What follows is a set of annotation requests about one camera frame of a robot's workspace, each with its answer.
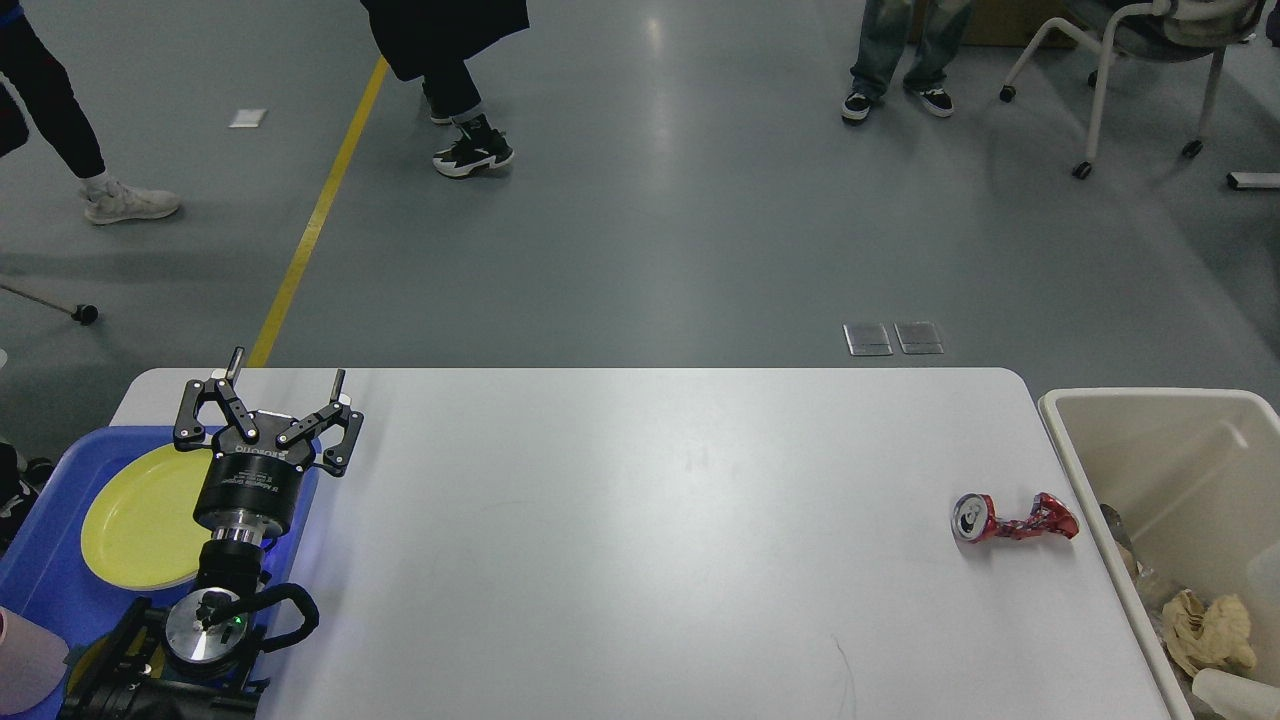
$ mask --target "crumpled paper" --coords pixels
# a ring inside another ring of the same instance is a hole
[[[1249,646],[1253,623],[1239,596],[1228,594],[1208,609],[1192,591],[1183,591],[1161,612],[1169,656],[1192,678],[1204,667],[1251,670],[1258,656]]]

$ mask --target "crushed soda can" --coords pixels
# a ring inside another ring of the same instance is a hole
[[[1074,538],[1080,523],[1062,501],[1047,492],[1038,493],[1025,520],[1004,520],[996,516],[996,503],[989,495],[970,492],[956,501],[951,512],[951,532],[964,542],[987,538],[1033,538],[1044,533]]]

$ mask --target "yellow plate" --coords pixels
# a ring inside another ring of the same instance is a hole
[[[106,483],[84,516],[81,553],[95,575],[147,592],[196,577],[209,530],[191,519],[210,450],[160,447]]]

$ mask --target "yellow floor line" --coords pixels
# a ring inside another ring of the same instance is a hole
[[[248,363],[246,364],[248,368],[262,368],[266,365],[266,359],[271,356],[271,348],[275,347],[275,338],[280,334],[285,315],[289,314],[293,295],[298,291],[298,284],[302,282],[302,273],[306,272],[307,263],[311,261],[311,252],[316,247],[316,240],[320,237],[320,231],[324,229],[325,219],[329,218],[333,199],[338,195],[343,176],[347,174],[347,165],[351,164],[351,156],[356,152],[360,136],[365,132],[365,122],[369,120],[369,111],[374,109],[374,101],[378,100],[378,91],[381,90],[383,78],[385,77],[387,60],[379,58],[378,64],[374,65],[374,74],[369,77],[369,85],[365,86],[365,96],[360,99],[356,115],[351,118],[351,126],[347,127],[347,137],[343,138],[342,147],[338,149],[338,156],[333,160],[333,168],[329,169],[329,179],[325,181],[324,188],[320,191],[320,199],[316,200],[315,210],[311,211],[311,219],[307,220],[307,229],[302,232],[302,240],[298,241],[298,247],[293,251],[293,260],[289,263],[289,269],[284,273],[284,281],[280,282],[280,288],[275,291],[275,301],[271,302],[271,310],[268,311],[262,329],[257,333],[257,342],[253,343],[253,351],[250,352]]]

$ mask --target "pink cup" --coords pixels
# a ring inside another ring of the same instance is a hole
[[[67,673],[67,643],[0,607],[0,715],[40,705]]]

